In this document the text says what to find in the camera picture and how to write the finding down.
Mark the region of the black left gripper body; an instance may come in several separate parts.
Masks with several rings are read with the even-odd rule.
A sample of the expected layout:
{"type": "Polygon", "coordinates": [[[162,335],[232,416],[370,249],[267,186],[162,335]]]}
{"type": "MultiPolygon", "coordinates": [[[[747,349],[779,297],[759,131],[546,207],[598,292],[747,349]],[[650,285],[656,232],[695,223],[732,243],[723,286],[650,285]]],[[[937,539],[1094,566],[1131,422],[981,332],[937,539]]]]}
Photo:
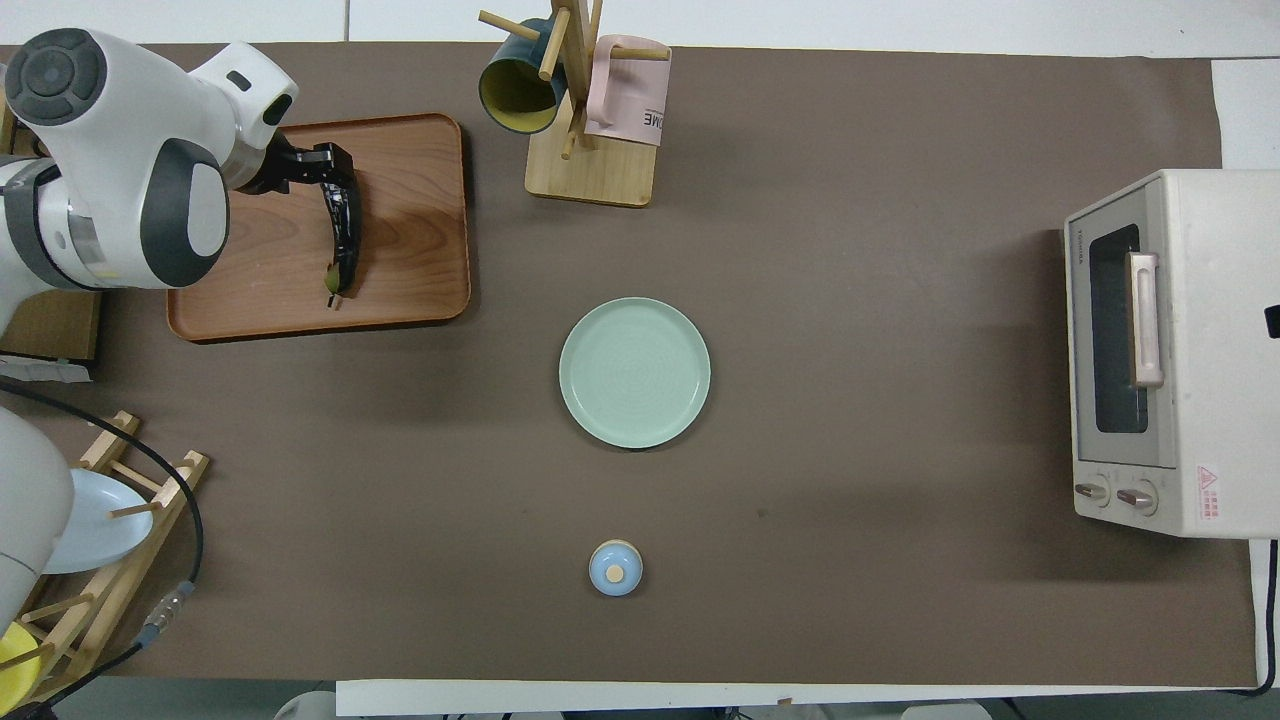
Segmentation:
{"type": "Polygon", "coordinates": [[[311,149],[294,146],[284,135],[274,135],[265,147],[255,176],[239,187],[242,193],[289,193],[291,183],[320,184],[319,143],[311,149]]]}

